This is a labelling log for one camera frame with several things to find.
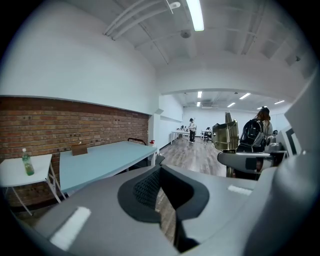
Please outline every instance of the desk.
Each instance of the desk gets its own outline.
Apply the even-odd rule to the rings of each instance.
[[[114,176],[157,151],[129,141],[93,146],[87,154],[60,153],[60,185],[68,195],[94,181]]]
[[[202,139],[205,136],[205,132],[212,133],[212,130],[201,130],[200,139]]]
[[[31,212],[28,210],[28,208],[25,206],[25,204],[22,202],[20,197],[18,196],[14,187],[29,185],[29,184],[39,183],[39,182],[46,182],[51,192],[53,193],[55,199],[59,203],[61,203],[61,201],[57,195],[56,186],[58,187],[60,192],[61,192],[61,189],[51,165],[52,154],[31,156],[30,158],[31,158],[33,169],[34,169],[34,174],[30,176],[28,176],[26,173],[22,158],[13,158],[13,159],[4,160],[0,164],[0,187],[7,188],[6,191],[8,191],[8,188],[12,188],[19,202],[26,209],[26,211],[30,215],[32,215]]]
[[[188,137],[190,136],[190,131],[184,131],[184,130],[174,130],[171,132],[171,145],[172,145],[172,141],[176,140],[176,134],[182,134],[182,138],[184,137],[184,135],[187,135]]]

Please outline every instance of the brick wall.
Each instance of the brick wall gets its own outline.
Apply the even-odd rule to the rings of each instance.
[[[0,160],[19,158],[22,149],[32,155],[53,154],[52,165],[59,181],[60,152],[80,141],[88,147],[126,141],[148,142],[147,114],[66,100],[0,97]],[[15,187],[26,205],[53,198],[44,182]],[[9,189],[11,206],[20,206]]]

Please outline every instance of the wooden floor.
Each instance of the wooden floor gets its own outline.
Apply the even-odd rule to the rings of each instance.
[[[169,144],[160,150],[160,153],[165,157],[162,161],[164,165],[173,165],[194,172],[225,177],[226,166],[217,161],[219,152],[211,141],[204,143],[199,137],[195,138],[194,143],[180,138],[172,142],[172,145]],[[161,214],[161,230],[173,243],[176,227],[175,210],[162,189],[158,194],[155,210]]]

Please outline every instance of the person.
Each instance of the person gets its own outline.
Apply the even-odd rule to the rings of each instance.
[[[266,140],[273,133],[273,127],[270,122],[270,111],[267,107],[262,107],[253,120],[262,121],[263,131],[252,145],[253,152],[263,152],[265,150]]]
[[[195,142],[197,125],[196,125],[195,121],[192,118],[190,118],[190,124],[189,124],[188,129],[190,131],[190,142],[194,143]]]

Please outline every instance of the black backpack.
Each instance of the black backpack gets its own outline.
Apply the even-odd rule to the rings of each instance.
[[[252,147],[260,134],[265,133],[263,122],[257,119],[252,119],[248,121],[242,131],[240,138],[240,145],[246,147]]]

